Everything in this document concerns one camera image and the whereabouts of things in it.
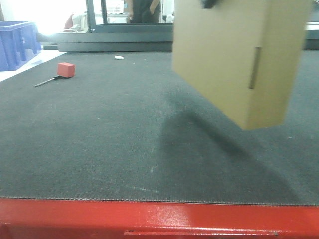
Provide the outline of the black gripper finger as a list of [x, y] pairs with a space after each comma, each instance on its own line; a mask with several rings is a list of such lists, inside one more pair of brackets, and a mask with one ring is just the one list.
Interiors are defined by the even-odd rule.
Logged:
[[212, 9], [218, 3], [218, 0], [201, 0], [200, 2], [203, 9]]

